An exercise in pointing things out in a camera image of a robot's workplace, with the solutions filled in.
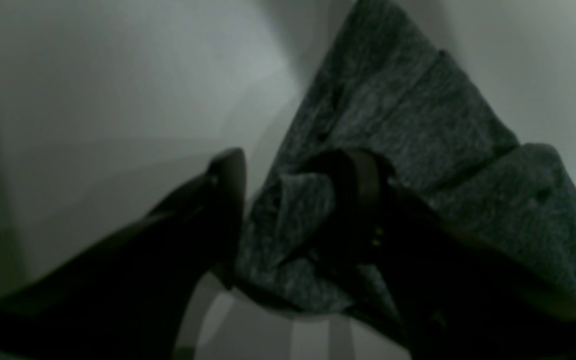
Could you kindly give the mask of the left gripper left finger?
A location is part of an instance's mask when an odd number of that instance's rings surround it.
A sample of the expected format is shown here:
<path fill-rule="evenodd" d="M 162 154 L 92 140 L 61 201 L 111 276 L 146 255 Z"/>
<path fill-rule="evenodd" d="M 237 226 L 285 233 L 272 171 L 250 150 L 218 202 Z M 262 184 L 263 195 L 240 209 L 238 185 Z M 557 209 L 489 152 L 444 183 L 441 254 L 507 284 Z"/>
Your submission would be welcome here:
<path fill-rule="evenodd" d="M 35 360 L 170 360 L 196 284 L 234 266 L 243 219 L 240 148 L 137 221 L 0 298 L 0 351 Z"/>

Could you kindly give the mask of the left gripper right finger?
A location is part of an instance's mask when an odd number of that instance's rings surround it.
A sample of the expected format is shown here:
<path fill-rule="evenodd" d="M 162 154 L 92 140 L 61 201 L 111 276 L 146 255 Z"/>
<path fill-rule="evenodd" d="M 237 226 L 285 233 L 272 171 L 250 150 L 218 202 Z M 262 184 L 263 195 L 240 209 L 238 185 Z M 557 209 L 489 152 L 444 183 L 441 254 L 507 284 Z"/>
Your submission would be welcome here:
<path fill-rule="evenodd" d="M 318 250 L 376 266 L 414 360 L 576 360 L 576 299 L 453 227 L 374 152 L 313 158 L 334 187 Z"/>

